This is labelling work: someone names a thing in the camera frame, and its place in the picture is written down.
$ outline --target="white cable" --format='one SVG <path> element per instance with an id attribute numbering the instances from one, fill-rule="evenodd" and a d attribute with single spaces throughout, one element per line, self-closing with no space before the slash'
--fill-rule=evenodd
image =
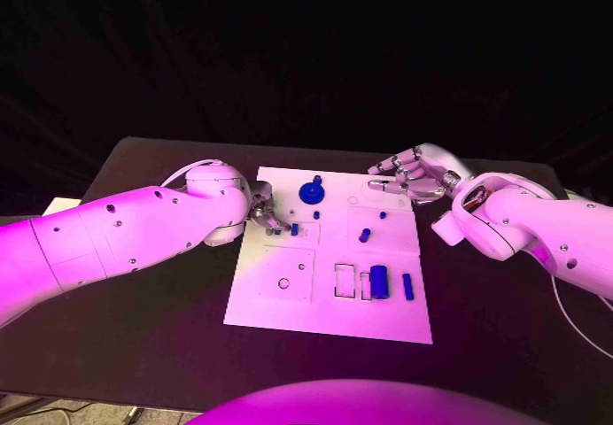
<path id="1" fill-rule="evenodd" d="M 168 183 L 172 182 L 172 180 L 181 175 L 184 174 L 194 166 L 201 166 L 204 163 L 210 163 L 210 164 L 216 164 L 220 165 L 223 164 L 217 159 L 201 159 L 198 161 L 195 161 L 194 163 L 191 163 L 188 166 L 184 166 L 180 170 L 174 171 L 172 175 L 162 181 L 162 184 L 159 185 L 159 187 L 165 187 L 165 185 Z"/>
<path id="2" fill-rule="evenodd" d="M 613 354 L 607 353 L 589 340 L 589 338 L 585 336 L 585 334 L 581 332 L 581 330 L 578 330 L 576 325 L 573 325 L 573 322 L 570 321 L 570 318 L 568 317 L 568 313 L 563 310 L 563 306 L 562 306 L 562 301 L 559 299 L 559 295 L 557 295 L 557 287 L 555 286 L 555 278 L 553 276 L 550 276 L 550 285 L 552 285 L 552 292 L 555 294 L 555 299 L 557 300 L 557 306 L 559 309 L 562 310 L 562 314 L 565 319 L 568 320 L 568 323 L 570 324 L 573 330 L 576 331 L 578 335 L 583 338 L 583 340 L 591 344 L 591 346 L 605 355 L 613 359 Z"/>
<path id="3" fill-rule="evenodd" d="M 63 415 L 63 420 L 66 420 L 66 425 L 71 425 L 71 421 L 70 421 L 70 416 L 61 411 L 61 410 L 38 410 L 32 413 L 45 413 L 45 412 L 58 412 Z M 37 414 L 31 414 L 30 416 L 21 416 L 9 425 L 15 425 L 17 423 L 19 423 L 24 419 L 32 418 L 34 416 L 38 416 Z"/>
<path id="4" fill-rule="evenodd" d="M 613 312 L 613 305 L 609 304 L 607 299 L 604 297 L 601 297 L 599 295 L 598 295 L 598 298 L 602 300 L 604 305 L 608 307 L 608 310 Z"/>

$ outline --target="floor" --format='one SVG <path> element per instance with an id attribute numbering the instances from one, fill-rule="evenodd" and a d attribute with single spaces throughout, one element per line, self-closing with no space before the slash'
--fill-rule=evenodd
<path id="1" fill-rule="evenodd" d="M 12 405 L 22 401 L 21 396 L 5 396 L 1 400 L 0 407 Z M 51 407 L 63 407 L 74 410 L 84 406 L 83 401 L 60 400 L 45 405 L 40 410 L 45 410 Z M 67 413 L 70 417 L 71 425 L 122 425 L 126 414 L 131 410 L 129 406 L 105 405 L 96 403 L 86 407 L 80 412 Z M 136 425 L 182 425 L 188 422 L 198 413 L 182 413 L 168 410 L 145 409 L 142 415 L 135 422 Z M 63 415 L 57 412 L 41 413 L 34 416 L 28 416 L 21 420 L 12 420 L 7 424 L 12 424 L 18 421 L 18 425 L 63 425 L 66 420 Z"/>

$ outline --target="black curtain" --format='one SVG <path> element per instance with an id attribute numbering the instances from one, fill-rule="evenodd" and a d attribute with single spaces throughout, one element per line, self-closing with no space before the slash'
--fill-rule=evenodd
<path id="1" fill-rule="evenodd" d="M 547 163 L 607 202 L 609 19 L 604 5 L 562 7 L 4 0 L 4 210 L 79 197 L 126 135 L 429 142 Z"/>

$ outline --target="cable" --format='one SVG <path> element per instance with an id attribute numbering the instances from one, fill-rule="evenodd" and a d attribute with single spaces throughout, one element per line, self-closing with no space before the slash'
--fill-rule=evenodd
<path id="1" fill-rule="evenodd" d="M 608 307 L 608 310 L 613 312 L 613 305 L 609 304 L 609 301 L 599 295 L 596 297 L 602 300 L 604 305 Z"/>
<path id="2" fill-rule="evenodd" d="M 90 405 L 93 405 L 94 403 L 87 403 L 86 405 L 80 406 L 77 409 L 66 409 L 63 407 L 51 407 L 50 409 L 44 409 L 44 410 L 37 410 L 35 412 L 27 413 L 22 416 L 18 416 L 17 420 L 9 424 L 9 425 L 15 425 L 15 423 L 21 422 L 28 416 L 34 416 L 37 414 L 43 414 L 43 413 L 48 413 L 48 412 L 60 412 L 63 415 L 63 419 L 66 420 L 67 425 L 71 425 L 70 422 L 70 416 L 67 415 L 67 413 L 76 413 L 80 412 L 86 407 L 89 407 Z"/>
<path id="3" fill-rule="evenodd" d="M 165 185 L 171 183 L 172 180 L 190 170 L 190 168 L 193 168 L 194 166 L 201 166 L 206 162 L 208 164 L 214 164 L 216 166 L 220 166 L 220 164 L 223 164 L 217 159 L 201 159 L 195 161 L 188 166 L 184 166 L 180 170 L 174 171 L 172 175 L 162 181 L 162 184 L 159 185 L 159 187 L 164 188 Z"/>
<path id="4" fill-rule="evenodd" d="M 576 331 L 578 335 L 583 338 L 583 340 L 591 344 L 591 346 L 607 356 L 613 359 L 613 354 L 609 354 L 608 352 L 605 352 L 592 342 L 591 339 L 585 336 L 585 334 L 581 332 L 581 330 L 578 330 L 576 325 L 573 325 L 573 322 L 570 321 L 570 318 L 568 317 L 568 313 L 563 310 L 563 306 L 562 306 L 562 301 L 559 299 L 559 294 L 557 294 L 557 287 L 555 286 L 555 277 L 550 276 L 550 285 L 552 285 L 552 293 L 555 294 L 555 299 L 557 300 L 557 306 L 559 309 L 562 310 L 562 314 L 565 319 L 568 320 L 568 323 L 570 324 L 573 330 Z"/>

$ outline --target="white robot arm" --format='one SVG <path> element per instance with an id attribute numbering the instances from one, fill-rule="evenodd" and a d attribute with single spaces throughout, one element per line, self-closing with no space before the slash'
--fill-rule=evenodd
<path id="1" fill-rule="evenodd" d="M 184 188 L 162 187 L 184 171 Z M 249 185 L 220 161 L 193 163 L 165 183 L 0 227 L 0 327 L 86 283 L 135 272 L 200 242 L 230 242 L 246 219 L 288 230 L 273 218 L 270 185 Z"/>
<path id="2" fill-rule="evenodd" d="M 464 238 L 491 259 L 524 251 L 555 277 L 613 298 L 613 208 L 556 200 L 534 182 L 513 174 L 474 176 L 459 160 L 423 143 L 367 172 L 396 167 L 394 181 L 370 181 L 374 190 L 405 194 L 420 204 L 446 194 L 451 209 L 431 228 L 448 245 Z"/>

